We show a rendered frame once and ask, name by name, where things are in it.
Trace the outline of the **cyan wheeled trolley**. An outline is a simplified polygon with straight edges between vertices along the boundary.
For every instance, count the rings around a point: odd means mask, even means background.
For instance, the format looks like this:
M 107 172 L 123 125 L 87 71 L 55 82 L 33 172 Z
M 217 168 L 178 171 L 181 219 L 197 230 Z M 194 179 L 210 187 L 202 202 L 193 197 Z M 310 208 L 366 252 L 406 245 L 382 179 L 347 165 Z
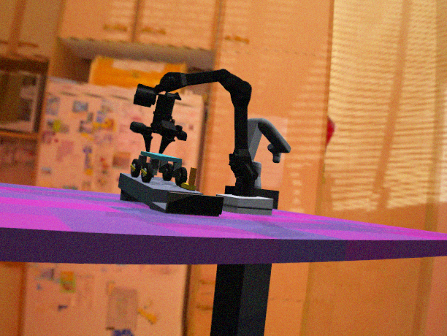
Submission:
M 147 157 L 150 157 L 150 163 L 147 162 Z M 173 164 L 168 163 L 168 161 L 172 161 Z M 170 181 L 174 177 L 177 186 L 186 183 L 188 179 L 187 170 L 182 167 L 182 159 L 160 153 L 141 151 L 139 158 L 133 159 L 130 167 L 132 177 L 139 177 L 141 170 L 143 183 L 149 183 L 152 176 L 158 175 L 158 172 L 162 173 L 162 178 L 165 181 Z

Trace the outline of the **yellow wheel chock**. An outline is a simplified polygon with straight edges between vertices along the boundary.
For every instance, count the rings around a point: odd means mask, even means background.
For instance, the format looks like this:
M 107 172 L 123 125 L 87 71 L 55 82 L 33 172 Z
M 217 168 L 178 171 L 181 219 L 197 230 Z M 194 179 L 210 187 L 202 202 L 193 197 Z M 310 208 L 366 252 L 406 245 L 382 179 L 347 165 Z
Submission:
M 195 191 L 196 186 L 194 184 L 195 184 L 195 180 L 196 180 L 196 171 L 197 171 L 197 168 L 191 167 L 188 183 L 181 183 L 179 185 L 179 187 L 184 188 L 189 191 Z

